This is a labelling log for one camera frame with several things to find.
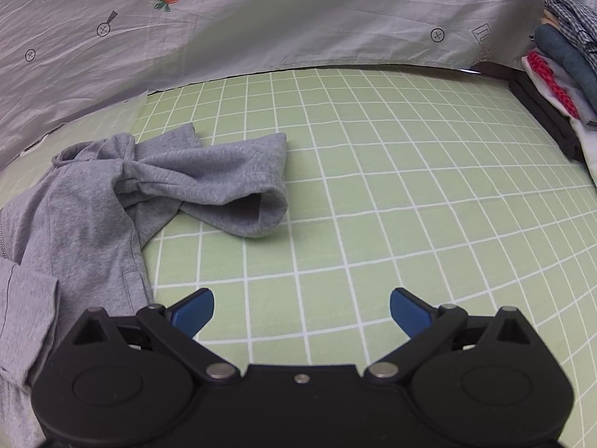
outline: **gray garment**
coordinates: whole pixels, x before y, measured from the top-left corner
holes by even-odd
[[[44,437],[30,388],[85,308],[151,301],[141,247],[183,210],[240,236],[282,220],[286,136],[201,148],[191,124],[143,143],[80,143],[0,211],[0,425],[13,448]]]
[[[565,68],[554,61],[539,47],[533,49],[533,51],[538,53],[551,69],[553,72],[553,79],[557,85],[566,91],[566,94],[572,100],[578,111],[578,116],[580,117],[582,124],[591,130],[597,130],[597,113],[595,113],[593,106],[591,106],[586,95],[584,95],[580,85],[570,76],[570,74],[568,74],[568,72],[566,72]]]

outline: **stack of folded clothes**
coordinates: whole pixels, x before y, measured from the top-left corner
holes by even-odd
[[[522,65],[537,91],[569,119],[593,173],[597,171],[591,166],[597,165],[597,146],[591,146],[597,144],[597,13],[572,0],[544,2],[533,37],[536,48]]]

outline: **metal pin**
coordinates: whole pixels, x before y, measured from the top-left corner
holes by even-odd
[[[294,377],[294,381],[297,384],[306,384],[311,380],[311,377],[307,374],[296,374]]]
[[[233,365],[226,364],[225,362],[216,362],[215,364],[208,365],[205,372],[212,379],[228,379],[229,377],[232,377],[237,370]]]
[[[376,362],[369,367],[369,372],[372,376],[378,377],[379,379],[386,379],[393,377],[398,374],[399,368],[397,365],[391,362]]]

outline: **circular indentation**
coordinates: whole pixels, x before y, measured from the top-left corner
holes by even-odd
[[[434,28],[431,31],[431,40],[435,43],[439,43],[446,37],[446,33],[441,28]]]
[[[294,377],[294,381],[297,384],[306,384],[311,380],[311,377],[307,374],[296,374]]]
[[[141,375],[117,365],[94,367],[73,382],[76,396],[87,404],[110,406],[135,397],[143,388]]]
[[[105,37],[110,33],[110,24],[109,23],[102,23],[97,26],[97,34],[100,37]]]
[[[462,376],[462,389],[474,401],[491,406],[508,406],[524,401],[532,393],[526,375],[496,365],[478,367]]]
[[[217,362],[216,364],[208,365],[205,372],[212,379],[228,379],[237,371],[233,365],[226,364],[225,362]]]
[[[371,375],[379,379],[393,377],[398,374],[398,371],[398,366],[391,362],[376,362],[369,368]]]

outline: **green grid surface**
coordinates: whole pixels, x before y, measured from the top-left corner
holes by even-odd
[[[504,82],[445,70],[309,69],[154,94],[132,133],[187,122],[206,146],[282,132],[289,211],[241,239],[179,214],[145,247],[156,300],[216,297],[198,340],[250,363],[355,363],[406,341],[404,286],[492,315],[515,305],[577,394],[563,433],[597,446],[597,200]]]

